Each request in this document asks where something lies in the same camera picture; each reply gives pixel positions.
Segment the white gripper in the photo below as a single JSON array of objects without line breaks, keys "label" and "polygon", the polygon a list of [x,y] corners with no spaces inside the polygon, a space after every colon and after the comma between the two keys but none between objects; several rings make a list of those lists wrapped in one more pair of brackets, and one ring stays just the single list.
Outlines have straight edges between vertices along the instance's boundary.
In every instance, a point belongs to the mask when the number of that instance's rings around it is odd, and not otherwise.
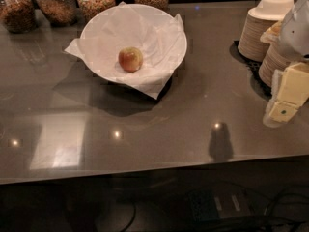
[{"label": "white gripper", "polygon": [[271,94],[263,124],[278,128],[289,122],[309,99],[309,65],[294,62],[284,71],[276,70],[272,77]]}]

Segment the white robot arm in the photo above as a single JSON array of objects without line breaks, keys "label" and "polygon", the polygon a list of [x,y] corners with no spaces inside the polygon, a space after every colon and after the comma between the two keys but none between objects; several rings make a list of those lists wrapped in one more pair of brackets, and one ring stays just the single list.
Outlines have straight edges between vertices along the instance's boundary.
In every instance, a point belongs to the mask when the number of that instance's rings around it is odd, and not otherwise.
[{"label": "white robot arm", "polygon": [[277,128],[309,99],[309,0],[297,0],[261,40],[270,43],[259,69],[259,77],[271,88],[263,123]]}]

